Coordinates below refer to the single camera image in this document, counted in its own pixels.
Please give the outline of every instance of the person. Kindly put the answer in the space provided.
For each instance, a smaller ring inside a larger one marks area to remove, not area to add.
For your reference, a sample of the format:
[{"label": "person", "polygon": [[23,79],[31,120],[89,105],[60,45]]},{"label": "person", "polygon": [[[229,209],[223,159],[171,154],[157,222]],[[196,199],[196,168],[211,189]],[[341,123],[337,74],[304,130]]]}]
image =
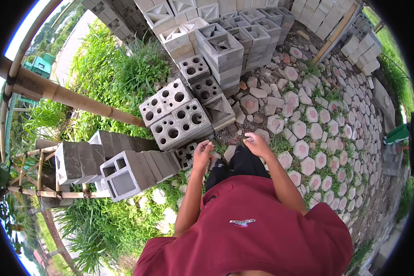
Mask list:
[{"label": "person", "polygon": [[307,211],[265,139],[245,136],[229,166],[215,161],[202,198],[214,145],[198,145],[174,235],[147,241],[134,276],[343,273],[353,251],[345,224],[326,203]]}]

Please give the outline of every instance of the pavement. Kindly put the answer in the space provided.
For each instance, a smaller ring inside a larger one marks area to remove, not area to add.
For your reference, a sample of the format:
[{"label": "pavement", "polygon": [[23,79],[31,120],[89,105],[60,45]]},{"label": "pavement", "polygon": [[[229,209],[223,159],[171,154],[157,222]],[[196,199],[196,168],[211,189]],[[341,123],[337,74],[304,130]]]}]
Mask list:
[{"label": "pavement", "polygon": [[50,79],[59,82],[61,86],[65,86],[67,79],[69,78],[69,69],[72,63],[72,59],[77,53],[78,48],[81,46],[82,38],[85,38],[89,34],[89,24],[95,21],[97,16],[90,10],[87,10],[82,18],[77,22],[71,34],[67,38],[60,52],[55,58],[55,63],[52,66]]}]

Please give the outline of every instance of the green structure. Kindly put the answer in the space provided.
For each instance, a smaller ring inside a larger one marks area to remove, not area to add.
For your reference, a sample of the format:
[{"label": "green structure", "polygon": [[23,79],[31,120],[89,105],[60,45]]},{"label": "green structure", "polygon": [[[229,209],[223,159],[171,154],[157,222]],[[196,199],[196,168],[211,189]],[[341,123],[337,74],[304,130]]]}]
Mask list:
[{"label": "green structure", "polygon": [[39,74],[45,79],[49,79],[51,75],[52,64],[55,61],[55,57],[50,54],[44,54],[43,58],[36,56],[33,63],[25,61],[23,67],[31,70],[32,72]]}]

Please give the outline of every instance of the black pants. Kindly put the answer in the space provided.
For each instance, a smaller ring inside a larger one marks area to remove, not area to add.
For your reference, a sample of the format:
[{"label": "black pants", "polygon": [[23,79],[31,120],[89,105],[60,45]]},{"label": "black pants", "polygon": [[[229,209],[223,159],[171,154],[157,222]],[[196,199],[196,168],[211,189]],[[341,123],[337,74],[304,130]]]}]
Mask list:
[{"label": "black pants", "polygon": [[228,166],[214,167],[206,181],[206,191],[233,175],[255,175],[270,178],[259,157],[246,146],[239,145]]}]

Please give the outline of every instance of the sky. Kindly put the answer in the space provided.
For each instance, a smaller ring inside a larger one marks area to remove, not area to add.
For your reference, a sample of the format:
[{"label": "sky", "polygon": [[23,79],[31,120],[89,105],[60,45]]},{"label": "sky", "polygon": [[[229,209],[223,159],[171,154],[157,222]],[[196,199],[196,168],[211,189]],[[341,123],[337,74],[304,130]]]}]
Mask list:
[{"label": "sky", "polygon": [[[54,14],[56,14],[57,12],[60,11],[61,6],[63,6],[64,4],[70,2],[70,0],[63,0],[60,5],[57,6],[57,8],[54,10],[53,13],[51,13],[51,15],[49,15],[47,21],[49,21],[50,17],[53,16]],[[20,25],[20,27],[17,29],[14,37],[12,38],[11,42],[9,43],[9,46],[5,52],[5,56],[7,58],[9,58],[10,60],[14,60],[17,51],[18,51],[18,47],[20,47],[20,44],[22,43],[24,37],[26,36],[26,34],[29,31],[29,28],[32,26],[32,23],[35,21],[35,19],[37,18],[37,16],[40,14],[40,12],[44,9],[44,7],[49,3],[49,0],[39,0],[34,7],[32,8],[32,10],[27,14],[26,18],[23,20],[22,24]],[[1,93],[1,89],[2,86],[5,82],[5,79],[0,77],[0,93]]]}]

